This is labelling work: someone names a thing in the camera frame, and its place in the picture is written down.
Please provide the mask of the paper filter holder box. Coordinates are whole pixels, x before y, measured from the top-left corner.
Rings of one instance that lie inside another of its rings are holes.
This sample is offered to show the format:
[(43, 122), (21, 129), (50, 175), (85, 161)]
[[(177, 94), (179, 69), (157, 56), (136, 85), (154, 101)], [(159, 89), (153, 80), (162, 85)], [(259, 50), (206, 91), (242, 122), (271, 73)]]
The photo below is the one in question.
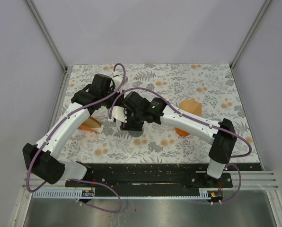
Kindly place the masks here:
[(78, 127), (78, 129), (83, 131), (92, 131), (92, 132), (101, 133), (104, 129), (104, 126), (96, 118), (89, 117)]

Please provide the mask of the orange glass carafe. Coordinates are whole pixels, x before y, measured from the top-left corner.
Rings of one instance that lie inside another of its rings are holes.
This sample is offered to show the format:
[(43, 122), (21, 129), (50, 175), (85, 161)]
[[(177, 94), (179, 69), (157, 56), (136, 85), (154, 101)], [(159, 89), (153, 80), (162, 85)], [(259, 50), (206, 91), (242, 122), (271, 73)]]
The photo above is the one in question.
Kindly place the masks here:
[(188, 132), (186, 132), (182, 129), (179, 129), (179, 128), (175, 128), (175, 131), (179, 136), (182, 136), (182, 137), (186, 137), (190, 134), (190, 133), (188, 133)]

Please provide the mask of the brown paper coffee filter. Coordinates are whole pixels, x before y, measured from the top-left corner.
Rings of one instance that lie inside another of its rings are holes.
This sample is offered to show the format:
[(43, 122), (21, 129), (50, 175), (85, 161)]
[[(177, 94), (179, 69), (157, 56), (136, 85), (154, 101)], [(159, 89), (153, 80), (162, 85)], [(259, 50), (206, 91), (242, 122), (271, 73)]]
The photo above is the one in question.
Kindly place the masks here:
[(179, 104), (179, 108), (197, 116), (202, 115), (202, 104), (197, 102), (194, 98), (182, 101)]

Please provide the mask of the dark green glass server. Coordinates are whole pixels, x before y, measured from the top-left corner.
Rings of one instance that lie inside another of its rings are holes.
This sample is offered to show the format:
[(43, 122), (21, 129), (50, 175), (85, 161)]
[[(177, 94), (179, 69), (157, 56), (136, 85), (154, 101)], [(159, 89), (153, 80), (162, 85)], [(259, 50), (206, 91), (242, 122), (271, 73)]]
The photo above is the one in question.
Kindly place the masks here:
[(144, 133), (144, 131), (128, 131), (128, 132), (134, 138), (140, 137)]

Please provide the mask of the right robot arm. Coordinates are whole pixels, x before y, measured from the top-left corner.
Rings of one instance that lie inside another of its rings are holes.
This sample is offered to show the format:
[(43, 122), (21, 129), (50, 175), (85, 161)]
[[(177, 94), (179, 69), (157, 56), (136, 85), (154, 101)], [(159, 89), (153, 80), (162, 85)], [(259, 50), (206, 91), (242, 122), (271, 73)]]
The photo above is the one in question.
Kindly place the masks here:
[(210, 187), (221, 183), (222, 172), (237, 141), (230, 120), (218, 122), (204, 119), (175, 108), (160, 97), (148, 101), (136, 92), (130, 92), (121, 99), (120, 105), (113, 108), (112, 117), (121, 122), (124, 131), (142, 131), (145, 122), (156, 123), (181, 129), (204, 140), (211, 145), (205, 182)]

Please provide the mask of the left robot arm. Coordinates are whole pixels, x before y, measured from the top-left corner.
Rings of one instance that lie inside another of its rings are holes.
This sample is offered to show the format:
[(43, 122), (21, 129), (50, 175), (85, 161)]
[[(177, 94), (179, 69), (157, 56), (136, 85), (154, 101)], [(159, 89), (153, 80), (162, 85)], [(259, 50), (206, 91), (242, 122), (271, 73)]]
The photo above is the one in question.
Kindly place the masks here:
[(58, 157), (73, 133), (94, 111), (103, 106), (107, 109), (111, 107), (127, 81), (126, 76), (96, 74), (92, 83), (76, 92), (60, 120), (34, 145), (28, 143), (23, 147), (28, 173), (49, 184), (55, 184), (61, 179), (75, 178), (80, 186), (89, 186), (92, 175), (84, 165), (62, 162)]

